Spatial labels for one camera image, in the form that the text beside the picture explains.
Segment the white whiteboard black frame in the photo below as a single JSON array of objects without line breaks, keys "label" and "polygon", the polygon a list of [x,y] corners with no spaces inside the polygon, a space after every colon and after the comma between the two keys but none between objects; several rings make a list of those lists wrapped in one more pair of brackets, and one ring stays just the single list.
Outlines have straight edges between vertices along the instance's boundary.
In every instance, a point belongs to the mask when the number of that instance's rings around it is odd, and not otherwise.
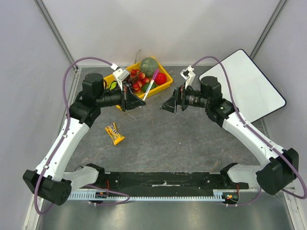
[{"label": "white whiteboard black frame", "polygon": [[285,98],[243,49],[230,54],[221,63],[228,75],[236,106],[249,122],[285,107]]}]

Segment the yellow candy packet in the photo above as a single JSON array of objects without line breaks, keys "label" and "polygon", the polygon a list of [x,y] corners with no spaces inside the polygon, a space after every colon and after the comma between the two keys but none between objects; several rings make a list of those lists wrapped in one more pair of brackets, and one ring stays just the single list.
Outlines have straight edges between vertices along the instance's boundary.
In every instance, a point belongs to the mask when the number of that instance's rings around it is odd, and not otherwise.
[{"label": "yellow candy packet", "polygon": [[125,139],[125,137],[119,133],[117,125],[114,122],[108,125],[107,127],[105,127],[105,131],[111,137],[114,146],[116,146],[117,144],[119,144],[121,141]]}]

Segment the aluminium frame post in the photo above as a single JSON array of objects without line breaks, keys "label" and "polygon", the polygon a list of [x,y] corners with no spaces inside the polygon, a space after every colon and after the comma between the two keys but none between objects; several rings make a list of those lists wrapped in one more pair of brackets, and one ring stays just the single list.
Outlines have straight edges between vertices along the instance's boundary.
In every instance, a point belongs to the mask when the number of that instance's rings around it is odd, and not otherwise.
[{"label": "aluminium frame post", "polygon": [[257,56],[258,52],[260,51],[262,45],[264,44],[271,30],[273,29],[275,23],[277,22],[279,16],[281,15],[282,11],[286,7],[287,3],[288,3],[288,0],[278,1],[276,7],[274,8],[270,18],[268,19],[266,25],[264,26],[258,40],[256,41],[249,55],[252,60]]},{"label": "aluminium frame post", "polygon": [[53,34],[54,38],[56,39],[61,51],[63,52],[64,56],[68,60],[70,64],[74,62],[74,58],[71,52],[68,49],[58,27],[56,26],[49,10],[47,9],[43,0],[33,0],[35,5],[37,6],[38,10],[40,11],[42,17],[44,18],[47,26],[49,27],[51,33]]}]

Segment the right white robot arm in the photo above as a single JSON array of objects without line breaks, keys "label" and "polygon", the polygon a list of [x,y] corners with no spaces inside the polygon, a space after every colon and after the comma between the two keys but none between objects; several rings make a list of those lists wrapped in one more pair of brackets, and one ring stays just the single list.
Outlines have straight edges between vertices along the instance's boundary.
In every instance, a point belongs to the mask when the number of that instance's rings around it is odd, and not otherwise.
[{"label": "right white robot arm", "polygon": [[233,163],[220,176],[224,188],[232,188],[236,183],[258,184],[270,195],[275,195],[297,178],[299,155],[296,150],[273,143],[237,112],[233,103],[223,98],[221,84],[213,76],[201,79],[201,89],[176,87],[172,96],[161,106],[161,110],[176,113],[177,106],[184,111],[188,106],[205,108],[210,120],[235,136],[257,158],[259,167],[242,166]]}]

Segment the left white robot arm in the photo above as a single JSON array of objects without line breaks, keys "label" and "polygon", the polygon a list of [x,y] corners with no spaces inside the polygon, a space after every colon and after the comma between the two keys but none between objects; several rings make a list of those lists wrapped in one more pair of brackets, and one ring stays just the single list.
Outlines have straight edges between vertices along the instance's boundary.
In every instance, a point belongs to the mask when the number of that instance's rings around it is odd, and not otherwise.
[{"label": "left white robot arm", "polygon": [[23,180],[35,198],[41,197],[60,206],[71,192],[79,188],[89,184],[94,188],[104,186],[104,168],[90,163],[80,170],[66,173],[66,166],[81,139],[100,116],[101,108],[119,105],[127,111],[145,104],[126,82],[109,90],[105,88],[101,74],[86,75],[82,91],[69,107],[64,126],[48,154],[35,170],[26,170],[23,174]]}]

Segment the red peach slices cluster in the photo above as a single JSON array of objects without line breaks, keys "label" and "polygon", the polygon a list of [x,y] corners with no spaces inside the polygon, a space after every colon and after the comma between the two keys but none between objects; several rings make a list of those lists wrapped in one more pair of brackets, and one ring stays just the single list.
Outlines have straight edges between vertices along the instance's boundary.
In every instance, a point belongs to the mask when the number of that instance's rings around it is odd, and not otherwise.
[{"label": "red peach slices cluster", "polygon": [[132,69],[130,77],[133,78],[134,84],[129,84],[129,86],[134,93],[141,93],[143,85],[151,81],[151,78],[146,77],[139,69]]}]

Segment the red apple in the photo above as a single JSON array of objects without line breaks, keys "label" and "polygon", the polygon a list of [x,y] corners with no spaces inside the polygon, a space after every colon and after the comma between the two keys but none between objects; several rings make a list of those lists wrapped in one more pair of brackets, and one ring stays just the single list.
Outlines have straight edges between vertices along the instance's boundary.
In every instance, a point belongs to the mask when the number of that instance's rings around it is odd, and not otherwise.
[{"label": "red apple", "polygon": [[165,84],[167,81],[167,77],[164,73],[159,72],[155,78],[155,83],[157,85]]}]

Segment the dark purple grape bunch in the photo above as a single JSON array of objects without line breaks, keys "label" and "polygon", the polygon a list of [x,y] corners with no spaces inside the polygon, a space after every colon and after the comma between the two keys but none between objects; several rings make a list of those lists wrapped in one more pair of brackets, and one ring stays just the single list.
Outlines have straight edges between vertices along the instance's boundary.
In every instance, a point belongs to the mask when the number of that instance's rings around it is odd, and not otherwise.
[{"label": "dark purple grape bunch", "polygon": [[134,84],[133,78],[131,78],[130,76],[128,76],[124,81],[131,85]]}]

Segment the green avocado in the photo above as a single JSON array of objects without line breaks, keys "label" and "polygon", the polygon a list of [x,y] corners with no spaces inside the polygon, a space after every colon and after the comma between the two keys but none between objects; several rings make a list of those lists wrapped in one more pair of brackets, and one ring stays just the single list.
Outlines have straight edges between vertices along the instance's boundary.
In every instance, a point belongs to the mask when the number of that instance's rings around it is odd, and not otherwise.
[{"label": "green avocado", "polygon": [[[149,88],[149,86],[150,86],[150,83],[149,83],[149,82],[146,83],[146,84],[144,84],[143,87],[142,87],[142,92],[143,92],[143,93],[146,93],[146,91],[147,91],[147,89]],[[150,88],[150,90],[152,90],[152,89],[154,89],[154,88],[156,88],[156,87],[157,87],[157,84],[156,84],[156,83],[153,83],[152,86],[151,86],[151,88]]]}]

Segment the right aluminium frame post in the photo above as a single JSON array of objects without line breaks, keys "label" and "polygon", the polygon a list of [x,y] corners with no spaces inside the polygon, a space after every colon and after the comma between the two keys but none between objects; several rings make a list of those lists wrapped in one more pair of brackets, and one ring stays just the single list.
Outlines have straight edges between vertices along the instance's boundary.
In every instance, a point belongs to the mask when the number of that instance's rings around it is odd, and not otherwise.
[{"label": "right aluminium frame post", "polygon": [[268,19],[266,25],[264,26],[258,40],[256,41],[249,55],[252,60],[257,56],[258,52],[260,51],[262,45],[264,44],[271,30],[273,29],[275,23],[277,22],[279,16],[281,15],[282,11],[286,7],[287,3],[288,3],[288,0],[278,1],[276,7],[274,8],[270,18]]}]

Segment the yellow plastic tray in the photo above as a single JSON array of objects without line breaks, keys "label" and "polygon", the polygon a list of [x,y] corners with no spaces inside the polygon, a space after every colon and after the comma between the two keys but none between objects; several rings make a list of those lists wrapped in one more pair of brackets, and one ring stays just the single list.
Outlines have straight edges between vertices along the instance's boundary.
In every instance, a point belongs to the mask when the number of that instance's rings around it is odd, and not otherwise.
[{"label": "yellow plastic tray", "polygon": [[152,79],[151,73],[154,73],[156,69],[159,69],[159,73],[157,74],[154,84],[146,97],[147,99],[150,96],[153,96],[154,94],[157,94],[160,91],[170,87],[173,82],[172,77],[153,57],[146,57],[141,62],[127,67],[127,70],[132,74],[133,78],[132,92],[139,98],[144,98],[146,90]]}]

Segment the left aluminium frame post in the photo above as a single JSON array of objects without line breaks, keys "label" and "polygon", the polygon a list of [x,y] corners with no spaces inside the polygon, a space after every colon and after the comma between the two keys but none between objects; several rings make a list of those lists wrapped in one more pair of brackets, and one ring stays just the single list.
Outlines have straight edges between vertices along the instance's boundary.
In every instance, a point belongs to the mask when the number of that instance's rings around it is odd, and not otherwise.
[{"label": "left aluminium frame post", "polygon": [[35,5],[37,6],[38,10],[40,11],[42,17],[44,18],[47,26],[49,27],[51,33],[53,34],[54,38],[56,39],[61,51],[63,52],[64,56],[68,60],[70,64],[74,62],[74,58],[71,52],[68,49],[58,27],[56,26],[49,10],[47,9],[43,0],[33,0]]}]

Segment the white marker with pink cap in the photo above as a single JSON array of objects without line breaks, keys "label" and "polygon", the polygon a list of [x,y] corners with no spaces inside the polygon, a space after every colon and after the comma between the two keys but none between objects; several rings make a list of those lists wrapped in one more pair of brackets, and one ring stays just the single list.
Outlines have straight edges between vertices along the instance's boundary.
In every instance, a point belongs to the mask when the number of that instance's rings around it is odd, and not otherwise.
[{"label": "white marker with pink cap", "polygon": [[144,97],[143,97],[143,100],[144,100],[144,101],[146,100],[146,98],[147,98],[147,96],[148,96],[148,94],[149,94],[149,92],[150,92],[150,90],[151,90],[151,88],[152,88],[152,85],[153,85],[154,82],[155,82],[155,79],[156,79],[158,73],[159,73],[159,69],[156,69],[155,72],[154,72],[154,74],[153,74],[153,77],[152,77],[152,79],[151,79],[151,81],[150,81],[150,83],[149,83],[149,86],[147,87],[147,90],[146,90],[146,92],[145,92],[145,95],[144,95]]}]

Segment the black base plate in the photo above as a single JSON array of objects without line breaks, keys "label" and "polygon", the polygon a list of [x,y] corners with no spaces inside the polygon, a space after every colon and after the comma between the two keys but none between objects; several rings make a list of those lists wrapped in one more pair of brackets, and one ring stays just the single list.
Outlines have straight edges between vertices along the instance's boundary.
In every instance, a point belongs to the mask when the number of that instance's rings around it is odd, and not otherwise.
[{"label": "black base plate", "polygon": [[109,172],[93,185],[127,195],[212,195],[213,190],[249,189],[225,173],[209,172]]}]

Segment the green netted melon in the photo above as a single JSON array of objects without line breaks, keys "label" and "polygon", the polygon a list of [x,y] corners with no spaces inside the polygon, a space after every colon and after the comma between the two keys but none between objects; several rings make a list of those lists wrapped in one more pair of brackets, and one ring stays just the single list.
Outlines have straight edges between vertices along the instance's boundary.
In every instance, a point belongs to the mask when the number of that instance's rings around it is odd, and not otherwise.
[{"label": "green netted melon", "polygon": [[152,57],[146,57],[141,61],[140,70],[146,77],[151,78],[156,69],[158,69],[158,62]]}]

